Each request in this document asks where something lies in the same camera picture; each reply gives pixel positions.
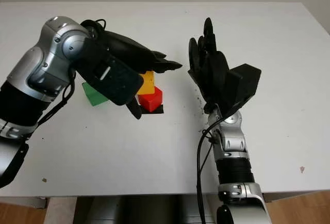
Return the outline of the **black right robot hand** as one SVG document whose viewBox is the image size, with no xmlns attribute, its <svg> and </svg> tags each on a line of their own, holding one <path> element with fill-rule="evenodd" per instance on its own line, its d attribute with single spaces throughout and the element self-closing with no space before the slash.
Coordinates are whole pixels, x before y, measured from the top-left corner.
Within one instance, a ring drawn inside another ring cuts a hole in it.
<svg viewBox="0 0 330 224">
<path fill-rule="evenodd" d="M 224 99 L 225 77 L 229 67 L 224 54 L 217 50 L 211 18 L 204 22 L 203 35 L 198 40 L 189 40 L 189 64 L 188 74 L 206 101 L 204 112 L 210 114 L 219 108 L 220 113 L 225 115 L 229 110 Z"/>
</svg>

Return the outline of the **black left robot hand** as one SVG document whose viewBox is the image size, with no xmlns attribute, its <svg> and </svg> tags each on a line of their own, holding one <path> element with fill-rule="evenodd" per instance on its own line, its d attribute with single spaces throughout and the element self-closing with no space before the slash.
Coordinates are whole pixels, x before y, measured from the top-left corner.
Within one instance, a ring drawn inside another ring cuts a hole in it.
<svg viewBox="0 0 330 224">
<path fill-rule="evenodd" d="M 74 68 L 94 89 L 114 104 L 126 105 L 140 119 L 142 111 L 136 94 L 144 83 L 142 74 L 148 71 L 162 74 L 182 65 L 129 37 L 107 31 L 98 20 L 85 20 L 81 25 L 90 36 L 84 39 Z"/>
</svg>

